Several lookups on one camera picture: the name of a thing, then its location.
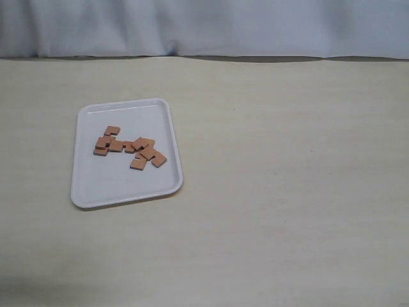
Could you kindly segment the white plastic tray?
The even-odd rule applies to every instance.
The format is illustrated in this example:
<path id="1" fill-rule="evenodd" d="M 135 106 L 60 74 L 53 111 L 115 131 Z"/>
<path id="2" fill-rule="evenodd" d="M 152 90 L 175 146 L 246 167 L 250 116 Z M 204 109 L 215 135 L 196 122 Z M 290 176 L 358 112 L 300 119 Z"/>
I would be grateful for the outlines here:
<path id="1" fill-rule="evenodd" d="M 117 139 L 154 140 L 154 147 L 166 157 L 155 167 L 131 169 L 131 153 L 93 153 L 96 142 L 108 126 L 120 128 Z M 94 209 L 167 196 L 178 191 L 183 172 L 169 104 L 161 98 L 111 102 L 86 106 L 79 111 L 71 185 L 71 200 L 81 209 Z"/>

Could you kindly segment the white backdrop cloth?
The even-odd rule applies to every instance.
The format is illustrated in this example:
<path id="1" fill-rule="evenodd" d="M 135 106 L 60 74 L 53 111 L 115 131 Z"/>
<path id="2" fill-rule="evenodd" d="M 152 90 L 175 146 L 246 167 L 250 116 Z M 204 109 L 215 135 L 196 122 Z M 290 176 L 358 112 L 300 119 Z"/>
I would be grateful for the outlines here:
<path id="1" fill-rule="evenodd" d="M 407 1 L 2 1 L 3 57 L 408 58 Z"/>

